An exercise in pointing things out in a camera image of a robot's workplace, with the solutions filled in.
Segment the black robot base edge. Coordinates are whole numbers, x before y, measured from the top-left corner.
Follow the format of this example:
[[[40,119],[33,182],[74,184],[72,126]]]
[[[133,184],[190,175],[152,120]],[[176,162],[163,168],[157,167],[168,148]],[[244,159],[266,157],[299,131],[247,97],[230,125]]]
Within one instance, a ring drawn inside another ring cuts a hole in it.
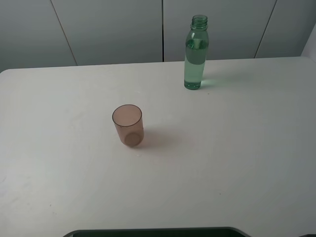
[[[165,228],[165,229],[114,229],[76,230],[67,237],[247,237],[233,227]]]

